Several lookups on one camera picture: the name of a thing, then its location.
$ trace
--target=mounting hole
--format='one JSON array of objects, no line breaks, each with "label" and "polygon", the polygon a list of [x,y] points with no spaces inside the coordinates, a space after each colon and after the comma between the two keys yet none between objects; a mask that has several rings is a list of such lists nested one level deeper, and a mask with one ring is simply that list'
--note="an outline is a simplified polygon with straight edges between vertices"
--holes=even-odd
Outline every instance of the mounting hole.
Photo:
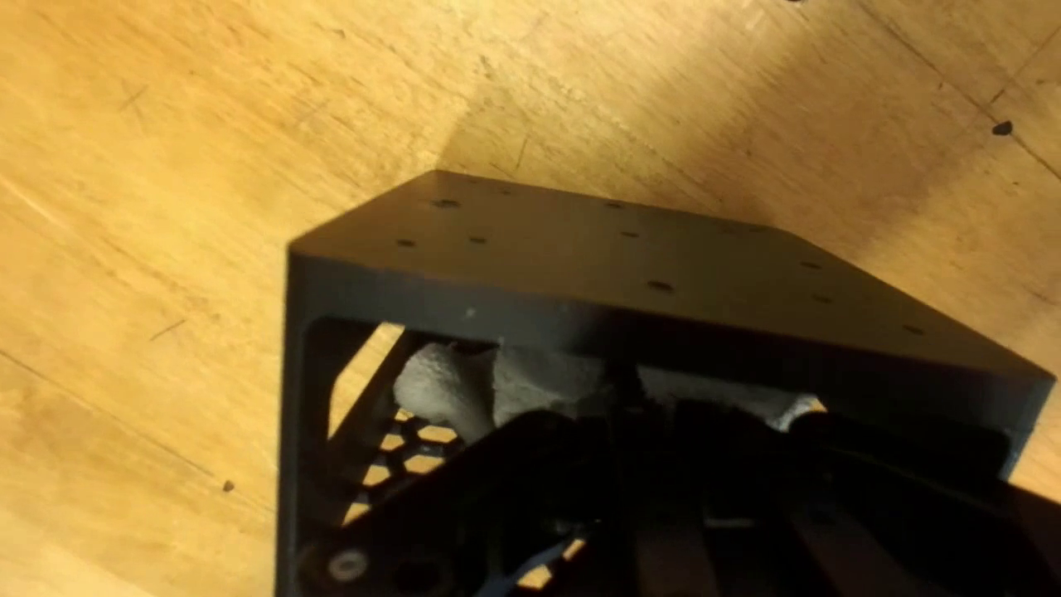
[{"label": "mounting hole", "polygon": [[660,292],[674,292],[674,286],[665,281],[660,281],[658,279],[648,280],[648,287],[653,289],[659,289]]},{"label": "mounting hole", "polygon": [[368,557],[356,549],[340,551],[328,561],[328,574],[338,582],[351,582],[368,569]]},{"label": "mounting hole", "polygon": [[401,595],[430,595],[442,583],[442,569],[428,560],[402,562],[390,580]]}]

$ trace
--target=silver screw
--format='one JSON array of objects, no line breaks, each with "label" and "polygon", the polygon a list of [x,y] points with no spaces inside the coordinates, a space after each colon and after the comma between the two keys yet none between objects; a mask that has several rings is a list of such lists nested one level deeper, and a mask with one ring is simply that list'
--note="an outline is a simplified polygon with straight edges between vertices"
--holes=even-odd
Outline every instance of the silver screw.
[{"label": "silver screw", "polygon": [[352,582],[368,569],[368,556],[356,549],[340,551],[328,560],[328,574],[338,582]]}]

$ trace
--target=black plastic part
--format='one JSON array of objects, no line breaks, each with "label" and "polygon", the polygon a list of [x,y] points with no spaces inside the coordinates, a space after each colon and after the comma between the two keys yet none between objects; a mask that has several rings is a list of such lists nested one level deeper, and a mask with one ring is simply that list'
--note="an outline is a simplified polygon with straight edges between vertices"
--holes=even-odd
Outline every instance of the black plastic part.
[{"label": "black plastic part", "polygon": [[[332,386],[376,326],[406,327],[340,431]],[[817,394],[831,412],[1006,476],[1054,377],[788,232],[429,172],[290,247],[279,597],[334,531],[430,338],[510,344]]]}]

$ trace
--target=wooden surface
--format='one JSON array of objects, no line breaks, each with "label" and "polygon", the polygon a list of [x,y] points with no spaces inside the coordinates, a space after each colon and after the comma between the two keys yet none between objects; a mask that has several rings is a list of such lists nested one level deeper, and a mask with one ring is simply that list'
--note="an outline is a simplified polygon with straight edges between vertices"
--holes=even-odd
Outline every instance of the wooden surface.
[{"label": "wooden surface", "polygon": [[[0,3],[0,595],[266,595],[284,243],[436,164],[782,226],[1061,372],[1059,27],[1057,0]],[[1014,478],[1061,499],[1057,399]]]}]

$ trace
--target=wood grain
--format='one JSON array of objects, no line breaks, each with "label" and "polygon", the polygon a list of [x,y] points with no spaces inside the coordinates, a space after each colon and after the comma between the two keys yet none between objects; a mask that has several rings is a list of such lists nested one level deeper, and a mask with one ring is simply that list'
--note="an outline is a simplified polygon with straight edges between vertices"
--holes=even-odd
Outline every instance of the wood grain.
[{"label": "wood grain", "polygon": [[2,3],[0,595],[267,593],[284,245],[435,165],[779,225],[1061,371],[1061,12],[952,4]]}]

